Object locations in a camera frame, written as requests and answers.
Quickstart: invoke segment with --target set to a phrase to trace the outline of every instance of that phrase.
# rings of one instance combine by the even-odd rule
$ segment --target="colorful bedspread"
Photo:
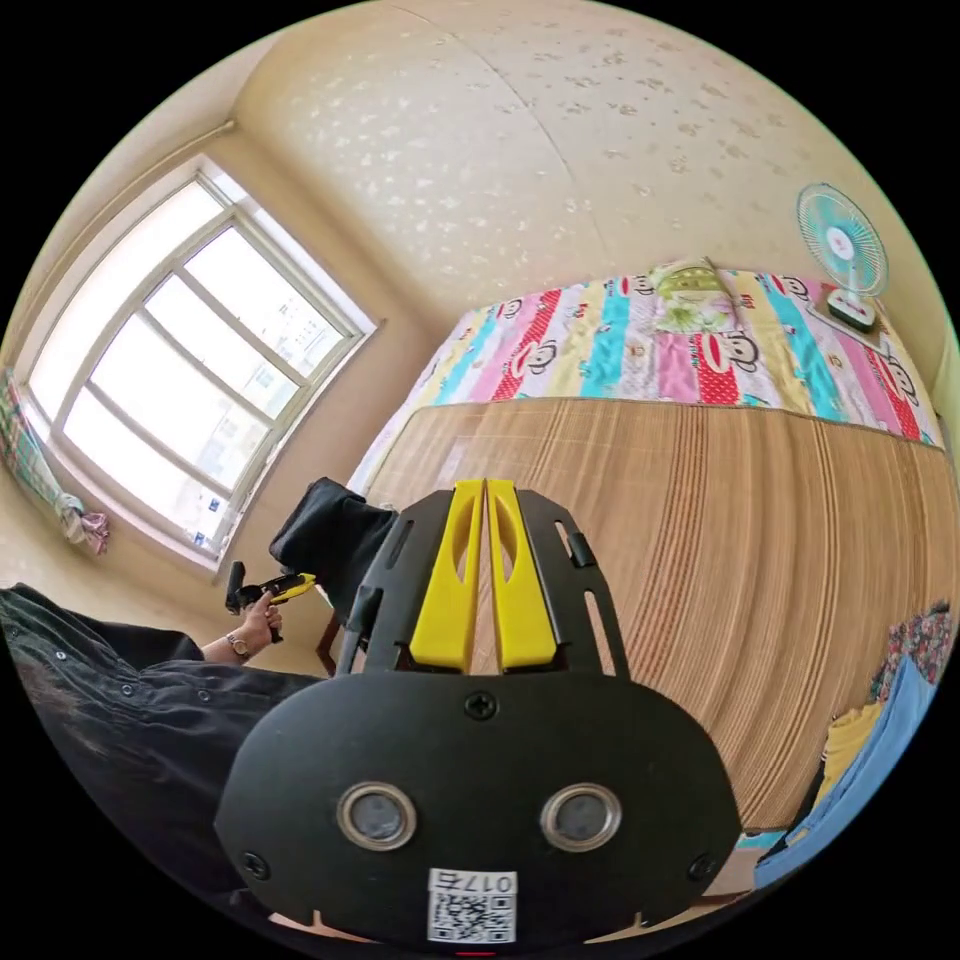
[[[530,294],[465,314],[350,482],[363,492],[420,407],[529,397],[757,406],[942,447],[906,350],[823,319],[816,280],[720,270],[709,322],[678,332],[646,276]]]

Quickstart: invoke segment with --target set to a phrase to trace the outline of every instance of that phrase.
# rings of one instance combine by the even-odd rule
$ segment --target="bamboo mat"
[[[791,821],[831,716],[865,701],[888,628],[941,598],[960,609],[949,462],[879,431],[636,401],[427,407],[367,496],[402,509],[478,476],[570,510],[633,678],[709,731],[747,828]],[[489,673],[485,557],[481,569],[473,672]]]

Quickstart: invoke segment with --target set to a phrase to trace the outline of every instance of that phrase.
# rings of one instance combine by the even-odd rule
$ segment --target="hand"
[[[271,630],[278,631],[283,624],[280,610],[272,605],[270,593],[264,593],[256,602],[244,610],[243,624],[234,630],[234,636],[242,639],[250,651],[250,656],[258,654],[270,646],[272,641]]]

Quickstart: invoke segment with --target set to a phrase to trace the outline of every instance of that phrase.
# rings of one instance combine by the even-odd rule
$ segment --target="black jacket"
[[[346,623],[357,588],[386,539],[395,510],[370,506],[358,493],[323,477],[311,483],[270,544],[285,571],[311,573],[340,623]]]
[[[208,663],[183,633],[101,623],[23,584],[0,590],[0,628],[11,652],[72,695],[66,722],[38,706],[40,720],[127,838],[214,901],[243,888],[213,828],[221,792],[257,721],[317,678]]]

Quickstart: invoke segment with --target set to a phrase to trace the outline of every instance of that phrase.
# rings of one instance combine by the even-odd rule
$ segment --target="fan base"
[[[848,323],[862,333],[870,333],[877,318],[870,304],[854,299],[846,290],[834,290],[827,297],[827,309],[837,320]]]

